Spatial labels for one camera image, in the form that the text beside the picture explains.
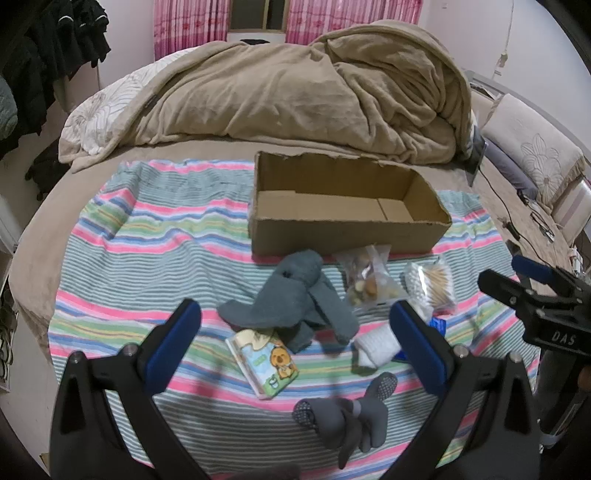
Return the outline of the bag of cotton swabs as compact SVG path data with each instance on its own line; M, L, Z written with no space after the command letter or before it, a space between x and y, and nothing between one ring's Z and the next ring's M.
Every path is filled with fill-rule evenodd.
M452 271L443 259L430 264L408 263L404 283L411 297L436 312L449 312L456 308Z

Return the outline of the cartoon tissue pack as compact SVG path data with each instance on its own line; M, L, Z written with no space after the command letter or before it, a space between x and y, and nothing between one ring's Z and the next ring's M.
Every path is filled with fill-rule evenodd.
M225 344L259 400L273 399L297 379L297 365L273 330L242 329Z

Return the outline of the white sock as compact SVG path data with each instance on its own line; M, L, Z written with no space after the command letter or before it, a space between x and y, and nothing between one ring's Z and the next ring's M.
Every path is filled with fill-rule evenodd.
M373 370L391 362L402 350L389 324L356 337L355 347L358 352L358 365Z

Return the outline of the grey pillow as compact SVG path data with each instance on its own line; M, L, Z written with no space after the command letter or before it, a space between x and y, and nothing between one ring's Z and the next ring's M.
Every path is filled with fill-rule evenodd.
M485 156L516 191L521 192L529 199L535 200L537 198L538 188L534 182L512 158L489 139L486 139Z

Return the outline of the beige floral pillow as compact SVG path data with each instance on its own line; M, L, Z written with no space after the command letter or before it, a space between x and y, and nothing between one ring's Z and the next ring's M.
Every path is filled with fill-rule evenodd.
M581 148L511 94L495 101L482 133L533 181L538 188L537 201L549 208L584 173Z

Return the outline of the blue tissue pack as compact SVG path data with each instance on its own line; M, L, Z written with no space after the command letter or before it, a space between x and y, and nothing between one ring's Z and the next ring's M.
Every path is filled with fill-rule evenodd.
M446 336L447 333L447 321L440 317L433 317L429 323L429 326L435 328L443 337ZM396 361L407 362L408 357L406 353L401 350L393 357Z

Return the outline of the open cardboard box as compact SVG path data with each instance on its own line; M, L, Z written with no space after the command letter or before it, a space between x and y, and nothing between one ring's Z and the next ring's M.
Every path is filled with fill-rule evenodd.
M451 225L436 191L413 168L318 153L256 155L249 236L257 256L304 249L331 255L373 244L425 254Z

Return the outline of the beige plush blanket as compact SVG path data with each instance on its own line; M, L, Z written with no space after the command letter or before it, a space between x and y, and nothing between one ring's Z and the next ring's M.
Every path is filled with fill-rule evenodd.
M126 106L100 153L67 165L192 137L446 164L468 160L474 133L470 86L445 46L417 25L381 20L308 45L195 47Z

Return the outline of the tablet leaning on blanket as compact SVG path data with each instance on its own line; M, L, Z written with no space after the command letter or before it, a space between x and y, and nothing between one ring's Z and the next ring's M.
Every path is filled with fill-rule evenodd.
M473 135L472 152L465 164L467 182L470 187L473 186L482 161L485 157L486 147L486 140L479 131L476 131Z

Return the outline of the black hanging clothes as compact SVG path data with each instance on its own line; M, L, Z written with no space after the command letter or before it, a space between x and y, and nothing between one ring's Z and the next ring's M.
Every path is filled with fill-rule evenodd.
M97 1L1 3L1 154L40 134L54 103L54 83L110 51L109 19Z

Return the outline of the dark grey sock pair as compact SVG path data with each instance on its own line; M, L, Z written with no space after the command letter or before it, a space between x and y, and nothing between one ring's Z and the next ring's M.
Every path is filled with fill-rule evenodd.
M342 470L356 450L367 453L386 442L389 409L385 401L397 386L397 376L384 372L372 380L360 398L304 399L295 404L291 416L304 429L314 430L325 448L338 451Z

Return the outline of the clear bag of snacks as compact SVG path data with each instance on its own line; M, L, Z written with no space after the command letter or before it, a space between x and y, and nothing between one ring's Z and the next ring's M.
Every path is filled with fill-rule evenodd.
M367 310L407 298L406 290L389 273L390 251L390 245L369 245L335 254L353 309Z

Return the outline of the pink curtains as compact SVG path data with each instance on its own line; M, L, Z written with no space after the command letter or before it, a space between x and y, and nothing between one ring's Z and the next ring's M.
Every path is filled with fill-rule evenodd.
M154 56L225 41L230 33L281 33L293 44L356 24L397 20L417 24L423 3L399 1L156 1Z

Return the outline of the grey-teal sock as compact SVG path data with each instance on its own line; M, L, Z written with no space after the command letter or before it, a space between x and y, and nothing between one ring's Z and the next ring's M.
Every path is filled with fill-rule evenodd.
M217 313L233 327L273 330L294 353L307 348L322 330L331 330L339 344L348 345L360 324L322 272L323 265L322 256L314 250L290 254L276 266L252 304L229 300L217 307Z

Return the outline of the white floral quilt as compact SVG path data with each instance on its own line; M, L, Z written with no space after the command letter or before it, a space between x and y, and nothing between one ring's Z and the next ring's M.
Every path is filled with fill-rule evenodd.
M79 155L96 155L110 140L116 118L163 69L195 50L189 47L166 55L101 89L77 106L66 119L58 143L58 160L71 164Z

